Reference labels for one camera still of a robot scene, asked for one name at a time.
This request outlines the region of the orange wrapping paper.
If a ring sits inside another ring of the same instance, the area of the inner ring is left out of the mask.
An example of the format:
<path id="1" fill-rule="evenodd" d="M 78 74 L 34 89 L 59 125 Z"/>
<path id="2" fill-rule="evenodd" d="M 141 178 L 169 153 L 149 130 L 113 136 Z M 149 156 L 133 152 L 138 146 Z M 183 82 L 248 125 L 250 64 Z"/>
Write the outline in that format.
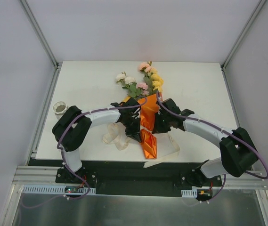
<path id="1" fill-rule="evenodd" d="M 155 114 L 159 111 L 156 95 L 137 100 L 141 106 L 140 110 L 140 130 L 142 142 L 140 143 L 146 159 L 157 158 L 157 139 L 152 134 L 155 122 Z"/>

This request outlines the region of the cream printed ribbon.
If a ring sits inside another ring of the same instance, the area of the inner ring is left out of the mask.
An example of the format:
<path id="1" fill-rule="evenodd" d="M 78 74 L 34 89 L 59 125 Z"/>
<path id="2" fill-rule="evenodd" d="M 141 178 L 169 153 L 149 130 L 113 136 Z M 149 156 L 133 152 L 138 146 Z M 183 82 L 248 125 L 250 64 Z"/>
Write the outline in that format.
<path id="1" fill-rule="evenodd" d="M 114 144 L 119 151 L 124 150 L 128 147 L 130 139 L 127 138 L 123 145 L 120 143 L 121 133 L 116 123 L 110 123 L 107 129 L 108 129 L 108 133 L 103 135 L 102 137 L 102 142 L 104 144 L 107 144 L 107 145 Z M 180 152 L 180 147 L 178 143 L 176 142 L 176 140 L 174 140 L 170 134 L 168 134 L 168 137 L 169 137 L 169 141 L 173 147 L 174 152 L 168 155 L 165 155 L 163 157 L 160 157 L 159 159 L 147 161 L 146 163 L 144 163 L 143 168 L 149 168 L 151 166 L 164 163 L 164 162 L 168 162 L 178 157 L 179 152 Z"/>

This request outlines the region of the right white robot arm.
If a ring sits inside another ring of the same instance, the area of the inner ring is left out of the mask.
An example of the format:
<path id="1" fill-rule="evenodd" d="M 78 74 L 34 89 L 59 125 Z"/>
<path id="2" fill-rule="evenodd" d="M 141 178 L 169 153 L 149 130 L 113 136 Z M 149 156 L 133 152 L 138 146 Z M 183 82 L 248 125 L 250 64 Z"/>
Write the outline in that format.
<path id="1" fill-rule="evenodd" d="M 220 157 L 206 160 L 186 176 L 186 182 L 202 187 L 215 176 L 229 174 L 236 178 L 244 174 L 258 160 L 255 145 L 244 128 L 222 128 L 205 121 L 189 109 L 180 110 L 169 98 L 157 102 L 159 111 L 155 114 L 154 134 L 166 133 L 171 128 L 195 134 L 214 144 L 220 150 Z"/>

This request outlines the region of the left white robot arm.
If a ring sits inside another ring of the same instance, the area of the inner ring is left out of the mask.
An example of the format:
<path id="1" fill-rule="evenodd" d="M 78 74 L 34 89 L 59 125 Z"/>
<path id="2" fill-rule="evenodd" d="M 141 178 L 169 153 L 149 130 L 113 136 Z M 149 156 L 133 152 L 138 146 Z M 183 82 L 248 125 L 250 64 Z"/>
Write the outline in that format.
<path id="1" fill-rule="evenodd" d="M 67 179 L 78 183 L 82 179 L 82 162 L 79 148 L 90 128 L 109 123 L 121 123 L 125 127 L 125 135 L 137 142 L 142 142 L 140 132 L 140 110 L 146 102 L 138 103 L 134 98 L 126 102 L 112 103 L 107 108 L 82 112 L 73 105 L 66 110 L 52 129 L 57 141 L 57 149 L 61 152 Z"/>

